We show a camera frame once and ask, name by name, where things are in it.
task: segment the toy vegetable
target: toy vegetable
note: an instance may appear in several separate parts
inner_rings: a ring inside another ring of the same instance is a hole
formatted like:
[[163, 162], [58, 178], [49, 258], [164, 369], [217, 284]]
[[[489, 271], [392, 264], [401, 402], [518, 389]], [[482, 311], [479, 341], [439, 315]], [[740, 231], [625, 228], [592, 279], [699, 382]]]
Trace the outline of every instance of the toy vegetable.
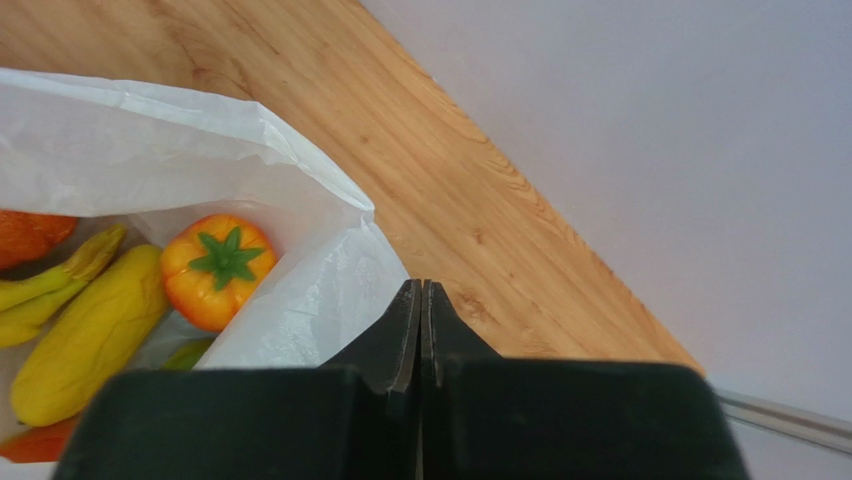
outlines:
[[275, 266], [269, 239], [234, 215], [211, 215], [190, 225], [163, 251], [166, 293], [190, 323], [220, 332]]
[[74, 217], [0, 210], [0, 270], [44, 257], [76, 226]]
[[48, 427], [32, 428], [0, 443], [0, 457], [15, 463], [55, 462], [71, 438], [80, 417]]
[[131, 248], [71, 301], [18, 371], [9, 396], [18, 420], [44, 427], [80, 413], [168, 307], [160, 248]]

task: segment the toy fruit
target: toy fruit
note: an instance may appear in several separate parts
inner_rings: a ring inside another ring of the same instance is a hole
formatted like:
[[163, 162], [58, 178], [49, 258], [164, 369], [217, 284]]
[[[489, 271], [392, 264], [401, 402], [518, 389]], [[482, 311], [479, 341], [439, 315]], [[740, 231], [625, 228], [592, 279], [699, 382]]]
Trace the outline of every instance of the toy fruit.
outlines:
[[75, 226], [74, 217], [0, 210], [0, 270], [47, 255]]
[[0, 457], [15, 463], [55, 462], [71, 438], [80, 417], [47, 427], [32, 428], [0, 443]]
[[87, 240], [65, 263], [26, 280], [0, 281], [0, 347], [32, 340], [62, 305], [106, 267], [127, 229], [114, 225]]
[[163, 250], [163, 281], [172, 305], [193, 325], [220, 332], [277, 261], [266, 235], [233, 215], [190, 225]]
[[18, 420], [76, 415], [127, 364], [168, 309], [159, 266], [159, 248], [132, 248], [68, 305], [12, 383]]

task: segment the red vegetable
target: red vegetable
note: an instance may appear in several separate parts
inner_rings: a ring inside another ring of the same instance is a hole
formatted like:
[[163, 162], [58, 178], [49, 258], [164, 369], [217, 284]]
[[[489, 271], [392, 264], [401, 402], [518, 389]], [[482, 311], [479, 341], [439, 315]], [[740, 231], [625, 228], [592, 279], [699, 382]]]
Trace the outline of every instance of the red vegetable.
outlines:
[[172, 306], [196, 327], [221, 332], [275, 266], [269, 239], [234, 215], [193, 223], [163, 250], [163, 283]]
[[3, 443], [0, 457], [15, 463], [56, 462], [71, 438], [79, 417], [71, 417], [48, 427], [31, 428]]

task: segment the toy tomato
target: toy tomato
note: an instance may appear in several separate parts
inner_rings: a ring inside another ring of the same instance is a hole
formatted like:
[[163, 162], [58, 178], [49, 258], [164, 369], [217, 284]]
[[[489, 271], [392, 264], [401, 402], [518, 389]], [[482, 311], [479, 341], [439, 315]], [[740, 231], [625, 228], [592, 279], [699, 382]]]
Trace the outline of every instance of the toy tomato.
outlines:
[[190, 225], [163, 250], [163, 283], [172, 306], [193, 325], [221, 332], [275, 266], [266, 235], [234, 215]]

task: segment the orange tomato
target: orange tomato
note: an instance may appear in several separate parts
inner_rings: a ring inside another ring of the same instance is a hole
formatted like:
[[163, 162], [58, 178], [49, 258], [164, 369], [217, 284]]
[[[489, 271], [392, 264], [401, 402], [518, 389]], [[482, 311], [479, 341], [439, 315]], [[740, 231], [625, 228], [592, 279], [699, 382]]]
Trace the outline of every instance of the orange tomato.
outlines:
[[163, 250], [163, 283], [172, 306], [190, 323], [221, 332], [275, 266], [269, 239], [234, 215], [190, 225]]
[[0, 269], [47, 255], [76, 226], [74, 217], [0, 210]]
[[0, 444], [0, 457], [15, 463], [55, 462], [71, 438], [79, 416], [27, 430]]

